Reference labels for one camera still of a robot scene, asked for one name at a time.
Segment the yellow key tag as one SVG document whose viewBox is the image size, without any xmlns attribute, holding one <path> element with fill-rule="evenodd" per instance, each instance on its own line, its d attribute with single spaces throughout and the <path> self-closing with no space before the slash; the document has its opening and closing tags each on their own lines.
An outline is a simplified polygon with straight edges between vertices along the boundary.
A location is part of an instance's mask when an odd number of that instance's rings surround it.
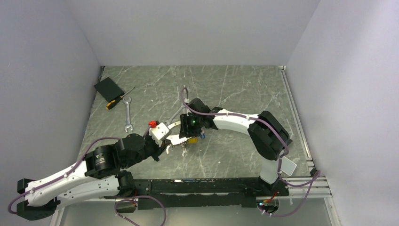
<svg viewBox="0 0 399 226">
<path fill-rule="evenodd" d="M 192 138 L 189 138 L 188 140 L 187 140 L 187 143 L 188 144 L 195 144 L 195 143 L 197 143 L 198 142 L 198 139 L 196 138 L 196 137 L 192 137 Z"/>
</svg>

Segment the silver key with rings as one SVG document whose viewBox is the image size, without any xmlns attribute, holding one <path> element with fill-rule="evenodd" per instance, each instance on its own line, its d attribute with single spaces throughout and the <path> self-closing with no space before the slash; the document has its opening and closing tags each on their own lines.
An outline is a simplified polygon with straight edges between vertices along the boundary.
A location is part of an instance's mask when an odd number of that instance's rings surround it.
<svg viewBox="0 0 399 226">
<path fill-rule="evenodd" d="M 187 153 L 187 144 L 186 143 L 183 143 L 183 144 L 181 144 L 181 146 L 182 146 L 182 156 L 184 157 L 185 156 L 185 154 Z"/>
</svg>

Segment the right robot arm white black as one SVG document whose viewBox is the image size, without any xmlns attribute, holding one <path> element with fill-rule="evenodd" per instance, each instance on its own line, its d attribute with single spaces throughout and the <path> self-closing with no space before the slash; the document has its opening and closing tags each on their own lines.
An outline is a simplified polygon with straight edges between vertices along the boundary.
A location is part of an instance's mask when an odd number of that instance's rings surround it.
<svg viewBox="0 0 399 226">
<path fill-rule="evenodd" d="M 292 139 L 271 112 L 243 114 L 221 107 L 210 109 L 199 98 L 183 105 L 187 107 L 188 113 L 180 115 L 180 138 L 199 137 L 203 128 L 231 130 L 248 135 L 262 157 L 259 176 L 261 193 L 271 195 L 277 190 L 283 159 Z"/>
</svg>

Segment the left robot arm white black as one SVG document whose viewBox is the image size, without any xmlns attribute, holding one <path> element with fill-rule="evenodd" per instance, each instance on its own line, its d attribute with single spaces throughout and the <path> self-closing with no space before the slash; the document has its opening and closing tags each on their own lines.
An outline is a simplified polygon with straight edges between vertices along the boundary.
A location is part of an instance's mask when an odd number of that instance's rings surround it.
<svg viewBox="0 0 399 226">
<path fill-rule="evenodd" d="M 141 194 L 131 172 L 126 169 L 159 156 L 171 145 L 168 138 L 155 140 L 150 135 L 129 134 L 113 144 L 87 150 L 83 157 L 66 169 L 43 179 L 23 178 L 17 191 L 23 198 L 8 211 L 29 221 L 47 218 L 61 206 L 96 197 L 134 198 Z"/>
</svg>

